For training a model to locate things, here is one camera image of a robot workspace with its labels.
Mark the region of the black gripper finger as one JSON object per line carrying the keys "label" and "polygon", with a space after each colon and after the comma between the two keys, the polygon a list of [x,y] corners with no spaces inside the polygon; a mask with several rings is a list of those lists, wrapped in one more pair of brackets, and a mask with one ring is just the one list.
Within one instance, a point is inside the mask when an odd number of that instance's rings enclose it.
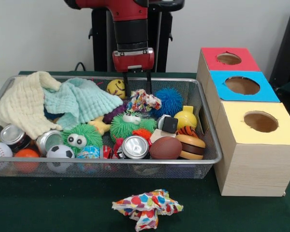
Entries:
{"label": "black gripper finger", "polygon": [[130,98],[131,96],[131,89],[130,89],[130,85],[129,85],[129,80],[128,80],[128,75],[127,72],[123,72],[123,80],[124,80],[124,85],[125,85],[125,95],[126,98]]}
{"label": "black gripper finger", "polygon": [[151,71],[146,71],[146,92],[152,93]]}

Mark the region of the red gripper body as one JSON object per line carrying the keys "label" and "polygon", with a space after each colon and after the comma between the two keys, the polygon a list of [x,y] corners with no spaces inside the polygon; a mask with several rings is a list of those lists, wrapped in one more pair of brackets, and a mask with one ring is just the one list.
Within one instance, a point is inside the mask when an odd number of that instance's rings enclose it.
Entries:
{"label": "red gripper body", "polygon": [[154,66],[153,48],[132,52],[114,51],[112,57],[115,70],[119,73],[135,69],[151,70]]}

